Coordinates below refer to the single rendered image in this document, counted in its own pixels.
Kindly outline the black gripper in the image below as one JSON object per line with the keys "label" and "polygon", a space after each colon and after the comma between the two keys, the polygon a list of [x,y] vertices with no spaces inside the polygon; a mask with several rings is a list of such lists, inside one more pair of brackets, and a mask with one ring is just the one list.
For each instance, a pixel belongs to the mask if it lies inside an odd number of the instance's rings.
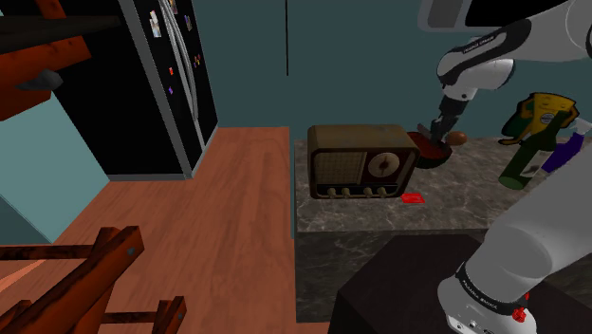
{"label": "black gripper", "polygon": [[438,107],[440,111],[439,117],[431,122],[430,130],[419,123],[416,127],[417,131],[432,142],[442,141],[443,137],[453,129],[467,104],[468,101],[460,101],[444,96]]}

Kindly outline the red bowl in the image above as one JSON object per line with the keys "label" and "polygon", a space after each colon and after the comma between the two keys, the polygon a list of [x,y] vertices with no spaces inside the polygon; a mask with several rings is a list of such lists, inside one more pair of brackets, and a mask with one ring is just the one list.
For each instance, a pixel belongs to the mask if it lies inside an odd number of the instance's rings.
{"label": "red bowl", "polygon": [[408,132],[408,136],[419,149],[416,167],[419,169],[434,169],[445,163],[453,153],[452,148],[444,142],[434,143],[419,132]]}

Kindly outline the brown vintage radio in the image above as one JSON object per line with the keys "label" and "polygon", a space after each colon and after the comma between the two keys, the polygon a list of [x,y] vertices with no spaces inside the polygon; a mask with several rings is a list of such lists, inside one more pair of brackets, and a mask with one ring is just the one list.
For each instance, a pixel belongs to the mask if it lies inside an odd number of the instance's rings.
{"label": "brown vintage radio", "polygon": [[396,124],[312,125],[307,175],[316,199],[401,196],[420,151]]}

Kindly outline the green wine bottle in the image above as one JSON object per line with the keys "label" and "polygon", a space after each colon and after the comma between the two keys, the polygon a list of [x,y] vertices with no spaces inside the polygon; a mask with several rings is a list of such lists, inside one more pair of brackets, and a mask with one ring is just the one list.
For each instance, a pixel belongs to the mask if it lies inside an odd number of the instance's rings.
{"label": "green wine bottle", "polygon": [[544,130],[522,140],[520,148],[498,177],[498,181],[512,190],[524,189],[555,150],[557,134],[570,116],[570,112],[559,111]]}

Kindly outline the purple spray bottle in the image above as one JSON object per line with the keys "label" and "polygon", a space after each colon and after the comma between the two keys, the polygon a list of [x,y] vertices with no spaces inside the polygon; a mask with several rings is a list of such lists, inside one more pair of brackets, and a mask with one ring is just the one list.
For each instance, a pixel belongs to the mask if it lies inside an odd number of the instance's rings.
{"label": "purple spray bottle", "polygon": [[558,143],[553,153],[542,165],[541,169],[552,173],[567,164],[582,149],[585,134],[592,129],[592,123],[581,118],[576,118],[571,126],[573,133],[568,141]]}

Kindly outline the dark robot stand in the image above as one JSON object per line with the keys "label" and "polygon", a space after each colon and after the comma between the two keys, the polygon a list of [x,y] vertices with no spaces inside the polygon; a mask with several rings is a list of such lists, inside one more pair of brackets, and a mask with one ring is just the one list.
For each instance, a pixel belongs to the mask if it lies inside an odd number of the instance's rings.
{"label": "dark robot stand", "polygon": [[[327,334],[456,334],[437,286],[479,246],[460,234],[394,237],[338,290]],[[592,309],[547,283],[528,306],[538,334],[592,334]]]}

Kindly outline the black refrigerator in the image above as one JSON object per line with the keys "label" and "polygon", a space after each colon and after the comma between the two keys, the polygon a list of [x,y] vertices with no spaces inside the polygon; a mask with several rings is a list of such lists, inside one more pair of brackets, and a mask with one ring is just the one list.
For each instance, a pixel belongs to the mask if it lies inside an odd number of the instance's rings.
{"label": "black refrigerator", "polygon": [[60,0],[68,15],[115,15],[88,34],[90,59],[55,95],[113,181],[194,176],[218,125],[192,0]]}

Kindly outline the brown wooden chair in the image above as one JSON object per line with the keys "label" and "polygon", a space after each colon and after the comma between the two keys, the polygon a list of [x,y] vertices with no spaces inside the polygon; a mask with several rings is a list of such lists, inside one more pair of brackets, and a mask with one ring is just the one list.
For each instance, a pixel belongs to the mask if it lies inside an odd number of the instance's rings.
{"label": "brown wooden chair", "polygon": [[98,334],[101,325],[150,324],[151,334],[177,334],[185,298],[157,310],[108,312],[113,287],[144,251],[139,227],[103,227],[92,245],[0,247],[0,261],[80,259],[81,264],[36,301],[21,300],[0,315],[0,334]]}

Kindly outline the red-brown wooden furniture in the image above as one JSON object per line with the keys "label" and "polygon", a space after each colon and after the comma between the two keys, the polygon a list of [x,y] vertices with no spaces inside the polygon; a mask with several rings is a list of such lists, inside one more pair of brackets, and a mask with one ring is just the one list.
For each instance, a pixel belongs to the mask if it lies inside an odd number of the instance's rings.
{"label": "red-brown wooden furniture", "polygon": [[46,102],[61,69],[91,58],[85,34],[119,25],[115,15],[68,15],[61,0],[0,0],[0,121]]}

